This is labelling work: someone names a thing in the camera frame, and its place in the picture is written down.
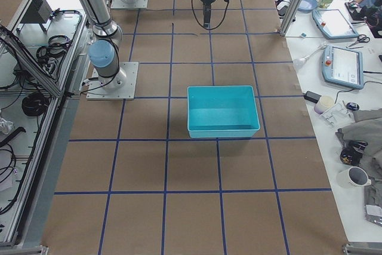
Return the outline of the grey control box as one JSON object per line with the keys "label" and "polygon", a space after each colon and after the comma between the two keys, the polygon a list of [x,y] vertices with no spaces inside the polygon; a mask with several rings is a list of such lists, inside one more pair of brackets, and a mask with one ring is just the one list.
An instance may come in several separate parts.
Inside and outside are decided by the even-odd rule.
{"label": "grey control box", "polygon": [[32,0],[27,8],[17,31],[20,32],[26,24],[38,24],[43,32],[47,32],[53,10],[47,0]]}

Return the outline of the grey cloth pile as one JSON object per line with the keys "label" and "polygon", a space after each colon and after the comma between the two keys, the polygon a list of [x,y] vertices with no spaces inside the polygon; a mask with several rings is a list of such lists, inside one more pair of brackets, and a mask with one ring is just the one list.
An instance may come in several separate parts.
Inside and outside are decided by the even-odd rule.
{"label": "grey cloth pile", "polygon": [[354,123],[335,133],[343,148],[350,140],[368,143],[360,164],[371,178],[365,188],[365,203],[381,206],[381,110],[359,110],[353,113]]}

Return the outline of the near teach pendant tablet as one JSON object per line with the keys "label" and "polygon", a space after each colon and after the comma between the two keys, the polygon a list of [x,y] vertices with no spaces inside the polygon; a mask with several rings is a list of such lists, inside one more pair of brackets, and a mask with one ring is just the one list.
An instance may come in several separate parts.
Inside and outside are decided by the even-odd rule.
{"label": "near teach pendant tablet", "polygon": [[329,45],[322,55],[321,70],[325,82],[356,90],[364,87],[360,51]]}

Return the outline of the black power adapter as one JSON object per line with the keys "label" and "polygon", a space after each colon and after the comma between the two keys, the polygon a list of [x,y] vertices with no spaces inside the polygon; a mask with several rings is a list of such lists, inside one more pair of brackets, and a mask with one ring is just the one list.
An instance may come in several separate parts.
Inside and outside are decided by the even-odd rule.
{"label": "black power adapter", "polygon": [[306,91],[303,94],[303,97],[305,100],[316,104],[322,96],[320,94],[314,93],[312,91]]}

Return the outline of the black patterned mug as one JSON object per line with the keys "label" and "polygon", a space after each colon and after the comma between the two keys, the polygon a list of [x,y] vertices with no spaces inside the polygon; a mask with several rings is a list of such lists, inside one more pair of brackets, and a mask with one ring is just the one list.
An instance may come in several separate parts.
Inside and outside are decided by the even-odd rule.
{"label": "black patterned mug", "polygon": [[346,165],[358,166],[367,146],[368,143],[364,141],[350,140],[345,142],[340,154],[341,162]]}

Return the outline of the black scissors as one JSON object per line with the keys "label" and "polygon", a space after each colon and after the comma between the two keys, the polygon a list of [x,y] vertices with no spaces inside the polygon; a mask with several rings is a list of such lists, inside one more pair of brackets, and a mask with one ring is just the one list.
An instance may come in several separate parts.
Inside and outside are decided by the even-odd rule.
{"label": "black scissors", "polygon": [[356,44],[360,44],[360,43],[368,43],[370,41],[370,37],[368,37],[367,35],[365,34],[360,34],[358,37],[357,37],[357,40],[351,44],[349,44],[347,46],[347,48],[352,48],[353,46],[355,46]]}

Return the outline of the far teach pendant tablet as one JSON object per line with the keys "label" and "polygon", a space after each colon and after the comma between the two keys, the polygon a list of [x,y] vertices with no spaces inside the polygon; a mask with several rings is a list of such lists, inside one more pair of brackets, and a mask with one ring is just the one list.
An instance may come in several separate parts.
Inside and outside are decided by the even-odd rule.
{"label": "far teach pendant tablet", "polygon": [[312,18],[327,39],[350,39],[359,36],[351,22],[338,9],[314,9]]}

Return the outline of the teal plastic storage bin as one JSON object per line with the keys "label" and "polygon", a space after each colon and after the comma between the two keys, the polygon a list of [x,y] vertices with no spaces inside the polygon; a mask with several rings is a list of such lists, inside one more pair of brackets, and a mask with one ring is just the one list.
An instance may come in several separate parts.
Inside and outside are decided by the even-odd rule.
{"label": "teal plastic storage bin", "polygon": [[260,121],[252,86],[188,87],[187,129],[194,139],[253,136]]}

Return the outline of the blue plate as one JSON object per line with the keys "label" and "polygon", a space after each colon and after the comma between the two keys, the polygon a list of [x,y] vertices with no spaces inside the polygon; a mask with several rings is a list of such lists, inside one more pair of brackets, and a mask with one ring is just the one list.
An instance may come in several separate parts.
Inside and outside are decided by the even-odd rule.
{"label": "blue plate", "polygon": [[318,7],[317,0],[301,0],[298,10],[303,13],[309,13]]}

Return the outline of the white mug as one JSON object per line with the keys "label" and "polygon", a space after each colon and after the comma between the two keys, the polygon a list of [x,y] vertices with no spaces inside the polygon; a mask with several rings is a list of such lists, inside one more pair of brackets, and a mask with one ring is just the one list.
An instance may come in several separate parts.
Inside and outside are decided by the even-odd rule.
{"label": "white mug", "polygon": [[350,167],[337,174],[336,180],[342,188],[355,188],[371,185],[365,170],[359,167]]}

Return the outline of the lavender cup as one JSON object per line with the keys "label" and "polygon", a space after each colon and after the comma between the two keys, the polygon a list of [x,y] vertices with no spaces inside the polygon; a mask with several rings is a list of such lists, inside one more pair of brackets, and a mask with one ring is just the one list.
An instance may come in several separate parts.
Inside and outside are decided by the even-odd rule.
{"label": "lavender cup", "polygon": [[334,99],[330,96],[320,96],[318,102],[314,106],[314,111],[322,114],[334,106]]}

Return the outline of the teach pendant tablet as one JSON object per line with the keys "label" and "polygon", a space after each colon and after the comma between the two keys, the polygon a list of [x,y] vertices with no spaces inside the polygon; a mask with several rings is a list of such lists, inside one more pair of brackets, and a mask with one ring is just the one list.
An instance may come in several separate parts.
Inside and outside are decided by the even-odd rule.
{"label": "teach pendant tablet", "polygon": [[350,39],[359,36],[351,22],[338,9],[314,9],[312,18],[327,39]]}
{"label": "teach pendant tablet", "polygon": [[364,87],[360,51],[329,45],[322,55],[321,70],[325,82],[356,90]]}

